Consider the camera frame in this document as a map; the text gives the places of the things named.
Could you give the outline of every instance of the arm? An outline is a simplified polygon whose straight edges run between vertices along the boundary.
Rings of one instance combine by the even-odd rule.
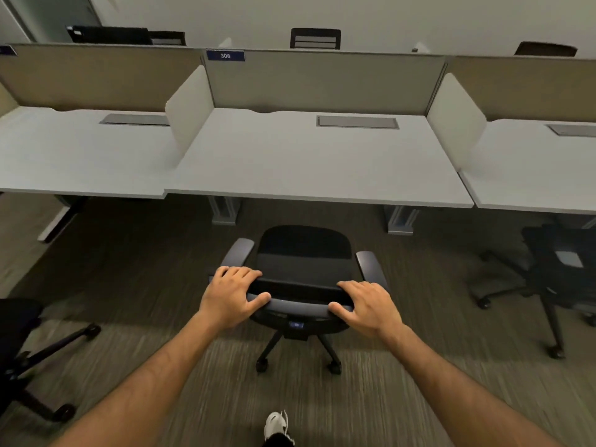
[[[218,268],[201,306],[173,339],[85,414],[51,447],[147,447],[182,391],[188,375],[219,332],[247,319],[270,299],[246,300],[262,273],[246,267]]]
[[[329,309],[354,329],[379,337],[413,377],[456,447],[562,447],[505,402],[435,353],[404,323],[391,296],[368,282],[339,282],[354,301]]]

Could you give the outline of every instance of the desk surface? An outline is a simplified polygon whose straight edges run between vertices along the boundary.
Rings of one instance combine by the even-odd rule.
[[[0,191],[163,197],[179,161],[171,129],[100,124],[111,112],[22,106],[2,117]]]
[[[399,129],[393,130],[317,127],[318,114],[337,115],[215,108],[166,190],[375,204],[473,205],[424,116],[384,116],[397,119]]]
[[[596,138],[557,136],[553,123],[579,124],[488,123],[461,172],[479,207],[596,213]]]

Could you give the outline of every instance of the sneaker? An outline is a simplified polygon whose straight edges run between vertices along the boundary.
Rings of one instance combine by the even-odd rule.
[[[276,433],[286,436],[291,443],[294,440],[288,436],[288,415],[285,411],[282,413],[271,413],[264,423],[264,439],[267,440]]]

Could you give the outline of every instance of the chair caster wheel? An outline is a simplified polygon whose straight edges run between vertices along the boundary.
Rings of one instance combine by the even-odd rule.
[[[327,369],[332,373],[332,375],[341,375],[341,362],[337,363],[332,361],[327,364]]]
[[[257,361],[257,373],[265,373],[267,371],[267,367],[269,366],[269,361],[267,359],[259,359]]]
[[[476,305],[481,308],[482,310],[486,310],[490,308],[490,300],[486,297],[480,298],[476,301]]]
[[[74,405],[62,405],[60,406],[52,416],[54,422],[65,423],[71,420],[76,413],[76,406]]]
[[[101,326],[96,325],[95,323],[92,323],[85,328],[85,335],[87,337],[87,340],[93,340],[99,335],[100,332]]]
[[[547,353],[552,359],[565,359],[565,352],[559,345],[548,347]]]

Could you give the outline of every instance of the office chair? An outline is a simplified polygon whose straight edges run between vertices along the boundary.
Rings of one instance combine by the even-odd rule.
[[[68,26],[66,30],[78,44],[153,45],[146,28]]]
[[[153,45],[182,45],[186,46],[183,31],[149,31]]]
[[[563,359],[564,343],[555,306],[589,314],[587,322],[596,327],[596,231],[544,225],[524,228],[521,235],[535,261],[529,269],[493,251],[482,253],[481,259],[494,257],[523,277],[526,285],[485,295],[477,300],[478,307],[488,309],[491,299],[512,293],[526,297],[538,294],[556,341],[548,354]]]
[[[41,324],[42,310],[43,306],[34,300],[0,299],[0,415],[15,401],[45,420],[67,422],[75,415],[76,407],[65,404],[52,411],[26,390],[31,377],[21,375],[79,337],[97,337],[101,328],[92,323],[32,356],[30,352],[19,353],[29,333]]]
[[[242,266],[254,245],[252,240],[239,238],[221,266]],[[329,312],[327,305],[337,301],[347,310],[354,309],[352,299],[336,285],[338,281],[352,279],[352,249],[348,239],[330,229],[277,226],[263,234],[256,259],[256,267],[263,276],[250,285],[246,298],[251,301],[268,291],[272,299],[251,319],[275,330],[257,359],[257,372],[267,370],[267,355],[282,337],[306,341],[317,336],[332,358],[328,370],[340,375],[341,361],[327,334],[341,332],[348,326]],[[356,254],[356,261],[366,281],[377,282],[388,290],[373,253],[361,251]]]
[[[550,44],[548,42],[520,42],[516,55],[527,56],[575,56],[577,48],[570,45]]]
[[[292,28],[290,48],[326,48],[339,50],[341,30],[327,28]]]

